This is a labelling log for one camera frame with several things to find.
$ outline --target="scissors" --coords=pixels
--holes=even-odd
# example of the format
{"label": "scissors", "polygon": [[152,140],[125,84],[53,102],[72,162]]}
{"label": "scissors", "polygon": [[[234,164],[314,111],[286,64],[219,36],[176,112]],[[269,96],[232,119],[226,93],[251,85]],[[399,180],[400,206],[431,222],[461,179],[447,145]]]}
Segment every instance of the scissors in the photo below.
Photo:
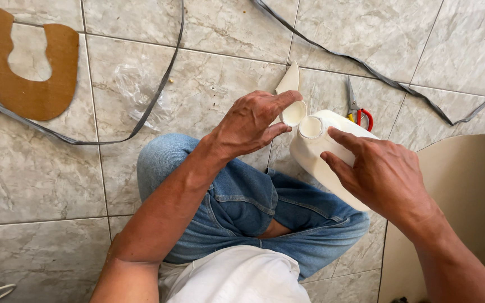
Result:
{"label": "scissors", "polygon": [[[347,78],[347,84],[349,86],[349,114],[347,115],[347,119],[349,121],[356,123],[360,126],[360,120],[362,118],[362,114],[368,117],[368,132],[372,131],[372,127],[374,127],[374,117],[364,108],[360,108],[357,105],[357,100],[354,98],[353,87],[351,86],[351,79]],[[355,122],[353,119],[353,114],[357,114],[357,121]]]}

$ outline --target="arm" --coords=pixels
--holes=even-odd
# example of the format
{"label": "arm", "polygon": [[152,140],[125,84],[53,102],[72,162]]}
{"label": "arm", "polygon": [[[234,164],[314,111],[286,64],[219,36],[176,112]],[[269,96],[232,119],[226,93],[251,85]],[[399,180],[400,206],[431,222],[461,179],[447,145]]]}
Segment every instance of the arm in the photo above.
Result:
{"label": "arm", "polygon": [[158,302],[158,266],[194,217],[227,162],[291,131],[271,127],[298,92],[256,91],[237,100],[220,124],[149,196],[111,244],[91,302]]}
{"label": "arm", "polygon": [[413,242],[432,302],[485,302],[485,267],[426,192],[417,155],[390,141],[334,128],[329,135],[353,152],[354,166],[329,151],[321,158],[350,193]]}

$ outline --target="plastic bag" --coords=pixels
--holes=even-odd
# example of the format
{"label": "plastic bag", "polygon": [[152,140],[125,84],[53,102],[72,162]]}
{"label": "plastic bag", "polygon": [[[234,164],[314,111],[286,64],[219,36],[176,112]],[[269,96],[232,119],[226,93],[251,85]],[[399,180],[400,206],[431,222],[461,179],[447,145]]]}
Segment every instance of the plastic bag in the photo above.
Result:
{"label": "plastic bag", "polygon": [[[128,115],[136,121],[140,120],[156,93],[158,83],[152,81],[151,75],[141,64],[138,66],[118,65],[115,68],[114,76],[119,93],[125,100]],[[171,104],[164,98],[162,92],[145,121],[145,126],[159,132],[163,126],[168,124],[171,115]]]}

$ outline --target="gray plastic strip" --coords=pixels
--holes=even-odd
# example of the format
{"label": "gray plastic strip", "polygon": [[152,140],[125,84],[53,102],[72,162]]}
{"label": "gray plastic strip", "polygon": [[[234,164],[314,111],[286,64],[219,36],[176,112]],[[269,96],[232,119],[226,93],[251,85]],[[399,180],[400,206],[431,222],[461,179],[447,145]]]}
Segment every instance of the gray plastic strip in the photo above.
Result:
{"label": "gray plastic strip", "polygon": [[448,116],[443,113],[443,111],[441,110],[441,108],[439,106],[437,106],[435,103],[432,102],[432,100],[429,100],[428,97],[424,96],[423,94],[415,91],[414,89],[412,88],[409,88],[407,86],[403,86],[401,85],[400,83],[392,80],[392,79],[389,79],[385,76],[383,76],[382,74],[380,74],[379,72],[377,72],[376,70],[374,70],[371,66],[369,66],[366,62],[356,58],[356,57],[353,57],[353,56],[350,56],[348,54],[344,54],[344,53],[339,53],[339,52],[335,52],[335,51],[330,51],[328,50],[327,48],[325,48],[324,46],[306,38],[303,34],[301,34],[299,31],[297,31],[296,29],[294,29],[291,24],[287,23],[287,21],[280,15],[278,15],[278,13],[276,13],[274,10],[272,10],[267,4],[265,4],[265,2],[263,2],[262,0],[252,0],[253,2],[255,2],[256,4],[258,4],[261,8],[263,8],[266,12],[268,12],[271,16],[273,16],[274,18],[276,18],[278,21],[280,21],[280,23],[285,26],[288,30],[290,30],[291,32],[293,32],[295,35],[299,36],[300,38],[304,39],[306,42],[310,43],[311,45],[315,45],[317,47],[319,47],[320,49],[326,51],[327,53],[329,54],[333,54],[333,55],[336,55],[336,56],[340,56],[340,57],[344,57],[344,58],[347,58],[351,61],[354,61],[358,64],[360,64],[361,66],[365,67],[366,70],[368,70],[369,73],[371,73],[372,75],[376,76],[378,79],[380,79],[381,81],[385,82],[386,84],[388,84],[389,86],[392,86],[394,87],[395,89],[398,89],[400,91],[404,91],[404,92],[407,92],[415,97],[419,97],[421,98],[422,100],[424,100],[424,102],[426,102],[428,104],[428,106],[430,106],[432,108],[433,111],[435,111],[436,114],[438,114],[441,119],[443,119],[445,122],[448,123],[448,125],[450,126],[454,126],[458,123],[465,123],[465,122],[469,122],[471,119],[473,119],[476,114],[478,114],[484,107],[485,107],[485,101],[484,103],[482,103],[480,106],[478,106],[468,117],[464,118],[464,119],[461,119],[461,120],[457,120],[456,122],[452,122]]}
{"label": "gray plastic strip", "polygon": [[[471,119],[473,119],[476,116],[477,113],[479,113],[485,107],[485,101],[484,101],[484,103],[482,103],[480,106],[478,106],[468,117],[466,117],[464,119],[461,119],[461,120],[458,120],[456,122],[452,122],[448,118],[448,116],[445,113],[443,113],[443,111],[441,110],[441,108],[439,108],[439,106],[437,106],[431,100],[429,100],[428,97],[426,97],[423,94],[415,91],[412,88],[409,88],[407,86],[403,86],[400,83],[398,83],[398,82],[396,82],[396,81],[394,81],[392,79],[389,79],[389,78],[383,76],[381,73],[379,73],[376,70],[374,70],[371,66],[367,65],[366,62],[364,62],[364,61],[362,61],[362,60],[360,60],[358,58],[355,58],[355,57],[350,56],[348,54],[330,51],[327,48],[325,48],[325,47],[323,47],[323,46],[315,43],[314,41],[306,38],[299,31],[295,30],[289,23],[287,23],[284,20],[283,17],[281,17],[280,15],[278,15],[274,10],[272,10],[262,0],[252,0],[252,1],[254,1],[255,3],[257,3],[265,11],[267,11],[274,18],[276,18],[288,30],[292,31],[295,35],[297,35],[300,38],[304,39],[308,43],[319,47],[320,49],[326,51],[327,53],[330,53],[330,54],[333,54],[333,55],[336,55],[336,56],[341,56],[341,57],[350,59],[350,60],[352,60],[352,61],[360,64],[361,66],[365,67],[368,70],[368,72],[370,72],[371,74],[375,75],[378,79],[380,79],[381,81],[387,83],[389,86],[392,86],[392,87],[394,87],[394,88],[396,88],[398,90],[407,92],[407,93],[409,93],[409,94],[411,94],[411,95],[413,95],[415,97],[421,98],[422,100],[424,100],[428,104],[428,106],[430,106],[435,111],[436,114],[438,114],[441,117],[442,120],[444,120],[445,122],[447,122],[451,126],[454,126],[454,125],[456,125],[458,123],[469,122]],[[15,114],[15,113],[11,112],[10,110],[6,109],[1,103],[0,103],[0,112],[3,113],[3,114],[5,114],[5,115],[7,115],[7,116],[9,116],[9,117],[11,117],[11,118],[13,118],[13,119],[18,120],[18,121],[20,121],[20,122],[22,122],[24,124],[29,125],[30,127],[35,128],[38,131],[40,131],[40,132],[42,132],[42,133],[44,133],[46,135],[49,135],[51,137],[57,138],[57,139],[59,139],[61,141],[64,141],[66,143],[73,144],[73,145],[105,145],[105,144],[113,144],[113,143],[119,143],[119,142],[127,141],[127,140],[131,139],[132,137],[134,137],[139,132],[139,130],[143,127],[143,125],[145,124],[145,121],[147,120],[147,117],[151,113],[151,110],[152,110],[153,106],[155,106],[156,101],[158,100],[158,97],[160,96],[160,93],[162,92],[162,90],[164,89],[166,83],[168,82],[169,74],[170,74],[170,72],[171,72],[171,70],[173,68],[173,64],[175,62],[175,59],[177,58],[177,53],[179,52],[180,41],[181,41],[181,38],[183,37],[183,28],[184,28],[184,0],[181,0],[181,20],[180,20],[179,37],[177,38],[177,45],[175,47],[175,52],[173,53],[173,57],[171,58],[170,65],[169,65],[168,69],[166,70],[166,72],[164,73],[164,76],[162,77],[162,81],[158,85],[158,89],[157,89],[154,97],[152,98],[151,102],[147,106],[147,109],[145,110],[143,116],[138,121],[138,123],[136,124],[136,126],[132,130],[131,134],[127,138],[125,138],[123,140],[118,140],[118,141],[105,141],[105,142],[80,141],[80,140],[72,139],[72,138],[67,137],[65,135],[59,134],[59,133],[57,133],[57,132],[55,132],[55,131],[53,131],[53,130],[51,130],[49,128],[43,127],[43,126],[38,125],[37,123],[34,123],[34,122],[32,122],[32,121],[30,121],[28,119],[25,119],[25,118],[23,118],[23,117]]]}

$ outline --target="red scissors handle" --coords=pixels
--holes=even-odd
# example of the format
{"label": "red scissors handle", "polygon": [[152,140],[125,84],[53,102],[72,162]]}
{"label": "red scissors handle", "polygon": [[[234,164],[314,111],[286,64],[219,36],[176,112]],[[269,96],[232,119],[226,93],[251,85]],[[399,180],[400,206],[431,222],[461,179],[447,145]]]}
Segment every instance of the red scissors handle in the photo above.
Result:
{"label": "red scissors handle", "polygon": [[374,117],[372,117],[372,114],[370,114],[370,112],[364,108],[357,110],[357,125],[359,126],[362,114],[365,114],[368,117],[368,132],[371,132],[372,128],[374,127]]}

